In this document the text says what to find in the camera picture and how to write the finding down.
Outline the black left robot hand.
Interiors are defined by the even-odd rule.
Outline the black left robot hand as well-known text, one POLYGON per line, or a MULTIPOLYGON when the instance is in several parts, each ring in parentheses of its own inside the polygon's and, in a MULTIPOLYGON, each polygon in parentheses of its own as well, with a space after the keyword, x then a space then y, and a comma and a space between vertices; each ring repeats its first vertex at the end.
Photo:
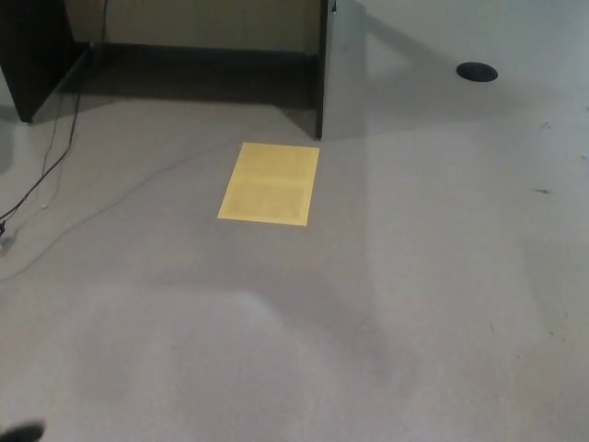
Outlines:
POLYGON ((12 425, 1 431, 0 442, 39 442, 45 432, 45 423, 30 421, 12 425))

